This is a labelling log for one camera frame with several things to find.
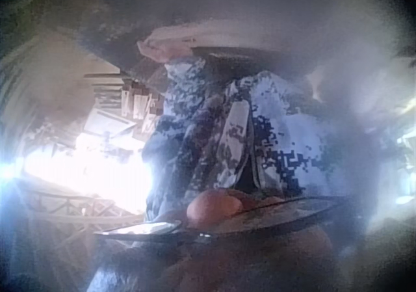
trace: wooden structure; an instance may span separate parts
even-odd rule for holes
[[[37,277],[52,291],[85,291],[93,270],[94,232],[143,221],[114,201],[19,187]],[[129,244],[112,241],[106,254]]]

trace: sleeve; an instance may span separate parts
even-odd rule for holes
[[[199,57],[175,59],[165,67],[171,82],[163,115],[142,152],[143,162],[149,164],[153,177],[146,209],[150,220],[165,210],[176,209],[175,204],[166,201],[166,194],[172,190],[169,182],[187,128],[205,99],[208,76],[205,60]]]

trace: sunlight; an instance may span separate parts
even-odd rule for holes
[[[140,154],[133,154],[127,163],[105,157],[103,153],[88,151],[88,142],[68,155],[51,148],[36,150],[25,159],[25,171],[45,181],[70,188],[82,195],[98,194],[132,213],[146,209],[146,198],[151,187],[151,175]]]

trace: wooden beam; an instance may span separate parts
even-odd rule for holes
[[[88,73],[84,75],[85,79],[130,79],[126,74],[120,73]]]

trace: person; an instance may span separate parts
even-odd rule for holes
[[[268,71],[218,83],[186,43],[138,46],[144,56],[165,63],[172,81],[142,152],[153,172],[148,220],[186,210],[209,189],[233,189],[258,200],[367,199],[374,173],[369,143],[351,120],[340,121],[313,99],[311,89]]]
[[[138,46],[165,63],[171,80],[142,152],[153,175],[147,220],[210,230],[299,196],[351,196],[359,206],[335,222],[342,234],[312,226],[210,246],[140,243],[105,261],[88,291],[338,291],[335,251],[353,241],[363,225],[354,222],[371,208],[360,203],[372,176],[356,129],[274,73],[221,82],[186,43]]]

